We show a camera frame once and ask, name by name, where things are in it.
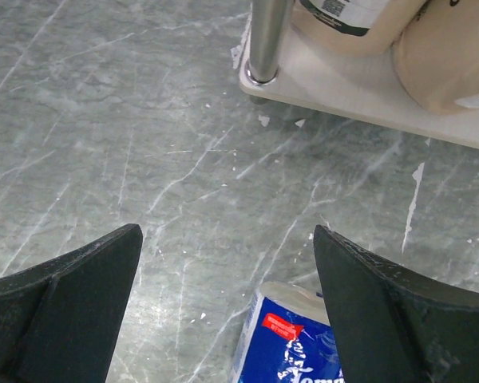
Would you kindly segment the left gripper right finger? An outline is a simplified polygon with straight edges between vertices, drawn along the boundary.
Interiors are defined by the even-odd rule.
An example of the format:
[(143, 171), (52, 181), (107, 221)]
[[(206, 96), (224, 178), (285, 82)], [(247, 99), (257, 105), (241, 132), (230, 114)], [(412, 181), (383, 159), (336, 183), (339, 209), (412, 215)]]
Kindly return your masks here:
[(318, 225), (315, 262), (347, 382), (479, 382), (479, 293)]

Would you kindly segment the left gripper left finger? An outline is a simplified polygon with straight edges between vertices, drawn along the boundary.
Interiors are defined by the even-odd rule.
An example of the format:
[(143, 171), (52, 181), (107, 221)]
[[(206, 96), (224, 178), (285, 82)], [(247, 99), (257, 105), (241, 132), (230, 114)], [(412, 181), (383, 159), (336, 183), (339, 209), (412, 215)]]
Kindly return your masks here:
[(0, 382), (104, 382), (142, 243), (129, 223), (0, 278)]

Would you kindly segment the brown paper roll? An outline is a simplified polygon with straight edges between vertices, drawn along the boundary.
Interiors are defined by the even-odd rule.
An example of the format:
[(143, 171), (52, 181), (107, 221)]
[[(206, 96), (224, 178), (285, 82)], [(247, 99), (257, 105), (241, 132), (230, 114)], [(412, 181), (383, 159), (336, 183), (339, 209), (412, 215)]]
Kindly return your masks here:
[(332, 52), (365, 57), (387, 51), (423, 5), (420, 0), (300, 0), (292, 22)]
[(424, 109), (479, 110), (479, 0), (426, 2), (392, 54), (403, 88)]

